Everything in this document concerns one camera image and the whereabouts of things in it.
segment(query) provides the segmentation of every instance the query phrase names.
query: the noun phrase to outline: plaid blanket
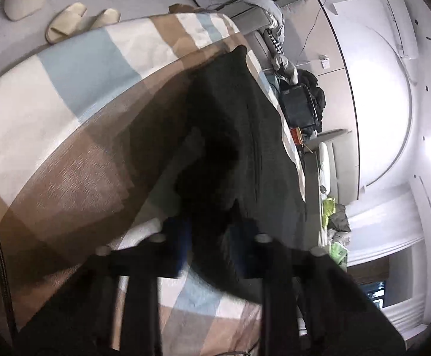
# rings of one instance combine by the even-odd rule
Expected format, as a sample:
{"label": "plaid blanket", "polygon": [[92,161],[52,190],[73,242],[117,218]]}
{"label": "plaid blanket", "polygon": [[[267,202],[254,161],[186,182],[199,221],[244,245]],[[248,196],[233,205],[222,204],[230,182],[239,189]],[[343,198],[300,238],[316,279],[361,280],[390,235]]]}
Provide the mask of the plaid blanket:
{"label": "plaid blanket", "polygon": [[[96,247],[134,245],[177,214],[171,181],[198,154],[185,122],[191,71],[240,44],[222,14],[160,15],[81,34],[0,78],[0,238],[19,327]],[[247,66],[280,114],[304,198],[295,145],[252,51]],[[247,349],[257,338],[259,307],[189,267],[160,286],[166,354]],[[120,290],[123,302],[124,279]]]}

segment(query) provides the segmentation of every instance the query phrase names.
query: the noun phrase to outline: beige slipper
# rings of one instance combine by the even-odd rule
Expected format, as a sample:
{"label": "beige slipper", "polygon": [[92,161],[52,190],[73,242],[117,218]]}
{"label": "beige slipper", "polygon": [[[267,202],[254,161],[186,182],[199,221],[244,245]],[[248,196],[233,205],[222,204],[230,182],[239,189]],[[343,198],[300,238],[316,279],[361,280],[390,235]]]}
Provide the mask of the beige slipper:
{"label": "beige slipper", "polygon": [[97,16],[97,19],[90,27],[90,30],[119,23],[120,19],[121,13],[119,11],[113,8],[105,9]]}
{"label": "beige slipper", "polygon": [[56,44],[68,39],[77,29],[86,11],[87,7],[82,3],[69,5],[49,24],[45,34],[46,40],[50,44]]}

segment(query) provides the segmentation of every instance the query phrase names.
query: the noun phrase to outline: black cable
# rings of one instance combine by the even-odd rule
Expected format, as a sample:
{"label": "black cable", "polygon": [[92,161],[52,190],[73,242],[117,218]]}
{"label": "black cable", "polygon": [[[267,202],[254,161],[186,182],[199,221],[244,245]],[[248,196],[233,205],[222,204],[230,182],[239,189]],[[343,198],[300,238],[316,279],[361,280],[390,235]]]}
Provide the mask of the black cable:
{"label": "black cable", "polygon": [[236,3],[237,1],[239,1],[239,0],[229,0],[223,4],[220,4],[220,3],[210,4],[205,9],[212,9],[211,7],[213,7],[214,5],[217,5],[217,8],[214,8],[214,10],[219,11],[222,8],[225,8],[227,5],[230,5],[232,3]]}
{"label": "black cable", "polygon": [[9,283],[7,279],[5,257],[3,255],[3,249],[0,241],[0,287],[1,296],[3,297],[3,304],[6,312],[6,320],[11,335],[11,340],[14,342],[18,329],[16,327],[16,319],[13,310],[13,301],[11,300],[11,292],[9,289]]}
{"label": "black cable", "polygon": [[238,356],[238,355],[252,356],[250,353],[245,352],[245,351],[223,352],[223,353],[218,353],[216,356]]}
{"label": "black cable", "polygon": [[218,353],[215,356],[237,356],[237,355],[252,356],[252,351],[257,347],[257,345],[258,345],[259,342],[260,342],[260,339],[258,339],[257,341],[255,341],[255,343],[248,350],[248,352],[245,352],[245,351],[229,351],[229,352]]}
{"label": "black cable", "polygon": [[248,350],[248,353],[252,354],[253,350],[257,347],[258,343],[260,343],[260,339],[254,342],[254,344],[252,345],[252,348]]}
{"label": "black cable", "polygon": [[297,59],[296,59],[296,63],[295,63],[295,64],[297,64],[297,63],[298,63],[298,59],[300,58],[300,56],[302,55],[302,53],[303,53],[303,51],[304,51],[304,49],[305,49],[305,47],[306,47],[306,44],[307,44],[308,39],[309,39],[309,37],[310,37],[310,34],[311,34],[311,32],[313,31],[314,27],[316,26],[316,22],[318,21],[319,14],[321,13],[321,10],[323,9],[324,4],[326,3],[326,1],[327,1],[327,0],[324,0],[324,3],[321,5],[321,7],[320,7],[320,8],[319,8],[319,10],[318,10],[318,14],[316,15],[316,18],[314,19],[314,24],[313,24],[313,26],[311,27],[310,31],[308,32],[308,35],[306,36],[305,44],[304,44],[304,46],[303,46],[302,50],[300,51],[300,54],[298,55],[298,57],[297,57]]}

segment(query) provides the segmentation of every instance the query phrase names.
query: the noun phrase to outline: black bag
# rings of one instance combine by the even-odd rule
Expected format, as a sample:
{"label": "black bag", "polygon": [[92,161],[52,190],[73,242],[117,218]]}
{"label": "black bag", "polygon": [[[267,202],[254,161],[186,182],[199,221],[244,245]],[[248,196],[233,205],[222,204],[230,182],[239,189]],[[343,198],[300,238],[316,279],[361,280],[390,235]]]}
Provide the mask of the black bag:
{"label": "black bag", "polygon": [[288,127],[317,128],[318,115],[314,106],[314,99],[305,84],[296,86],[281,85],[279,102],[285,115]]}

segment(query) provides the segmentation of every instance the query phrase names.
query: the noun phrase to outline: white pillow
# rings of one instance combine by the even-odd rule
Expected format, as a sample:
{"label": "white pillow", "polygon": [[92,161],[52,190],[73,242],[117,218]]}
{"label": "white pillow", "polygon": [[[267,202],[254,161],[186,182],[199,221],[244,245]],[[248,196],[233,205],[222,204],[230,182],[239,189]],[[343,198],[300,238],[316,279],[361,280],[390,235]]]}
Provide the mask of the white pillow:
{"label": "white pillow", "polygon": [[331,169],[329,167],[329,154],[328,146],[324,142],[319,144],[319,187],[324,186],[326,189],[325,194],[328,195],[331,192]]}

